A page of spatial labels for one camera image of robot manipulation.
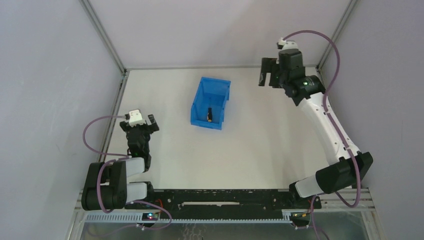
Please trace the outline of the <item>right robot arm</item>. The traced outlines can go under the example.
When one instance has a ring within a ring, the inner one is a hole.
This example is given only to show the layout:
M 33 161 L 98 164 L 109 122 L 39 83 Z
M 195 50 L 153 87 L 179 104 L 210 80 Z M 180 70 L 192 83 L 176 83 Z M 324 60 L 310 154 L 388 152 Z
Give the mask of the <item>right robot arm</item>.
M 348 139 L 330 104 L 323 102 L 324 85 L 316 75 L 306 75 L 301 51 L 285 49 L 278 53 L 278 57 L 263 57 L 259 86 L 265 85 L 267 75 L 270 76 L 269 86 L 284 89 L 312 123 L 328 163 L 315 174 L 292 183 L 290 191 L 296 197 L 307 198 L 358 186 L 371 167 L 373 157 Z

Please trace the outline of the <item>black yellow screwdriver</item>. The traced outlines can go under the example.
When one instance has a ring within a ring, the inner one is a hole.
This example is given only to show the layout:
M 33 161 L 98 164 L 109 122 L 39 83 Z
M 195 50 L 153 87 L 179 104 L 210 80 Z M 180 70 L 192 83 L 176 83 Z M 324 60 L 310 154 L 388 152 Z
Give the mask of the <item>black yellow screwdriver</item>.
M 213 112 L 212 112 L 212 108 L 209 107 L 207 110 L 207 121 L 209 123 L 211 123 L 213 121 Z

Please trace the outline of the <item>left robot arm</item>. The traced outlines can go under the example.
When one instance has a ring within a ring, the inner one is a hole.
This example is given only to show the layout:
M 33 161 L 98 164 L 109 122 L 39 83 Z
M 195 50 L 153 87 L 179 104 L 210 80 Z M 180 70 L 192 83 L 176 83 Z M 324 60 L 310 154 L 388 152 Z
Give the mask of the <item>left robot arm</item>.
M 127 203 L 144 200 L 152 189 L 148 181 L 128 182 L 128 178 L 150 169 L 149 142 L 160 128 L 152 114 L 148 115 L 150 123 L 139 112 L 128 113 L 121 119 L 119 126 L 125 133 L 127 153 L 119 154 L 118 159 L 89 165 L 81 197 L 85 211 L 110 213 Z

